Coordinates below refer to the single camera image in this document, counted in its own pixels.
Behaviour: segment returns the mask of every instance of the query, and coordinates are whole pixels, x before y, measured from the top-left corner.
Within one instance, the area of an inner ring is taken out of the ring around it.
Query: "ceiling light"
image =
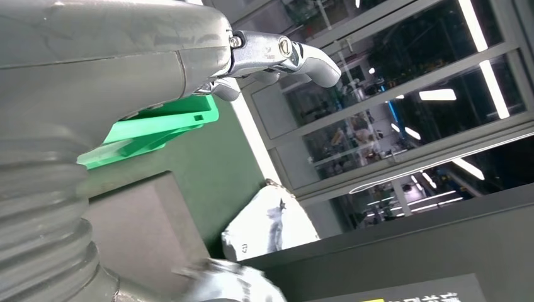
[[[436,183],[434,181],[432,181],[432,178],[430,178],[430,176],[428,176],[427,173],[423,172],[423,177],[426,179],[426,181],[428,181],[428,183],[430,184],[431,187],[433,187],[434,189],[436,189],[438,187],[436,185]]]
[[[423,177],[426,179],[426,181],[432,182],[432,178],[430,178],[426,172],[423,172]]]
[[[408,133],[411,137],[415,138],[416,140],[421,140],[421,136],[415,132],[414,130],[406,127],[404,128],[406,130],[406,133]]]
[[[367,217],[373,217],[373,216],[375,216],[375,215],[374,214],[367,215]]]
[[[456,101],[456,94],[452,89],[439,89],[419,92],[422,101]]]
[[[451,200],[448,200],[448,201],[444,201],[442,203],[438,203],[438,205],[443,205],[443,204],[448,204],[448,203],[454,203],[455,201],[460,201],[460,200],[463,200],[463,197],[460,197],[460,198],[455,198],[455,199],[451,199]]]
[[[484,180],[484,174],[479,168],[475,167],[474,165],[469,164],[463,159],[455,159],[452,162],[457,164],[458,166],[460,166],[462,169],[466,170],[467,172],[471,173],[473,176],[480,179],[481,181]]]
[[[484,79],[486,80],[489,93],[491,94],[491,98],[493,100],[493,104],[495,104],[499,118],[502,120],[510,117],[510,112],[508,112],[508,107],[504,102],[503,93],[501,92],[499,83],[497,83],[495,72],[493,72],[491,63],[488,60],[483,61],[480,63],[480,69],[482,70],[482,75],[484,75]]]
[[[368,203],[367,205],[368,205],[368,206],[372,206],[373,204],[377,204],[377,203],[379,203],[379,202],[381,202],[381,201],[390,200],[390,199],[393,199],[394,197],[395,197],[395,196],[391,196],[391,197],[388,197],[388,198],[384,198],[384,199],[379,200],[379,201],[374,201],[374,202],[372,202],[372,203]]]
[[[422,211],[422,210],[426,210],[426,209],[434,208],[435,206],[438,206],[438,204],[435,203],[435,204],[431,204],[431,205],[429,205],[429,206],[422,206],[422,207],[420,207],[420,208],[417,208],[417,209],[415,209],[415,210],[412,210],[412,212],[417,212],[417,211]]]
[[[480,23],[475,14],[473,4],[471,3],[471,0],[458,0],[458,2],[460,3],[463,17],[467,22],[467,27],[469,28],[469,32],[471,32],[475,46],[479,52],[483,52],[487,49],[487,43],[484,34],[482,33],[482,28],[480,28]]]
[[[447,193],[430,196],[430,197],[427,197],[427,198],[423,198],[423,199],[420,199],[420,200],[413,201],[413,202],[409,203],[408,205],[411,206],[413,204],[422,203],[423,201],[427,201],[427,200],[430,200],[430,199],[442,197],[442,196],[449,195],[449,194],[452,194],[452,193],[455,193],[455,192],[456,191],[449,191]]]
[[[399,129],[399,127],[395,124],[391,124],[391,128],[393,128],[393,130],[395,130],[396,132],[401,132],[401,129]]]
[[[480,23],[477,19],[477,15],[475,14],[475,9],[473,8],[471,0],[458,1],[460,2],[463,17],[467,22],[467,27],[469,28],[469,32],[471,32],[471,36],[473,38],[473,41],[475,42],[475,46],[477,47],[478,52],[483,52],[484,50],[487,50],[487,42],[484,38],[482,28],[480,28]],[[503,94],[501,92],[499,84],[497,83],[497,79],[495,78],[495,73],[493,72],[491,63],[487,60],[483,61],[482,63],[480,63],[480,69],[482,70],[482,74],[484,75],[484,79],[486,80],[487,87],[489,89],[489,92],[491,93],[491,98],[493,100],[493,103],[495,104],[495,108],[497,109],[497,114],[499,115],[499,118],[505,119],[509,117],[510,113],[508,112],[508,108],[506,107],[506,103],[504,102]]]

